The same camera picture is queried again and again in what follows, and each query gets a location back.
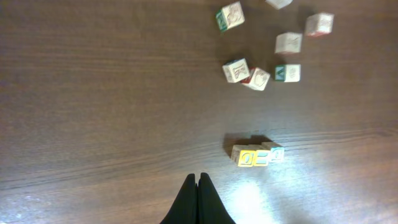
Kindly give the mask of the yellow blue wooden block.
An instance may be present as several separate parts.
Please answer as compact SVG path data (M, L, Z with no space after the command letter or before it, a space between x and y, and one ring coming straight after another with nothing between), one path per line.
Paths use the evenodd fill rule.
M253 159L253 166L265 167L269 165L271 151L262 145L249 145L251 149L255 150L255 155Z

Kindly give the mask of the blue D wooden block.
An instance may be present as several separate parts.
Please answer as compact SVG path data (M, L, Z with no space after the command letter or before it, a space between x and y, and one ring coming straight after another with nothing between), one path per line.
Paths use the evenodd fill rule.
M275 142L262 142L261 145L271 152L269 162L284 161L285 148L283 146Z

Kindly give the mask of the yellow O wooden block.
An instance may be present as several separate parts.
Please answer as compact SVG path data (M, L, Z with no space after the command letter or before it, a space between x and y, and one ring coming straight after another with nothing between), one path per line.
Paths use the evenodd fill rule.
M256 147L250 145L234 145L231 159L238 167L252 167L256 155Z

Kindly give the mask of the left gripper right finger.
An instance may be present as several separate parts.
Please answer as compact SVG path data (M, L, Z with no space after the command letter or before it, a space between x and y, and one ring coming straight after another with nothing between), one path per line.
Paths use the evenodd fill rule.
M202 172L198 183L199 224L235 224L225 209L210 176Z

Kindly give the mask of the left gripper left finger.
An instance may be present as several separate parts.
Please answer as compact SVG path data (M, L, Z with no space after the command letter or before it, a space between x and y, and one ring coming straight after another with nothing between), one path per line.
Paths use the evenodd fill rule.
M188 174L170 210L160 224L196 224L197 201L195 174Z

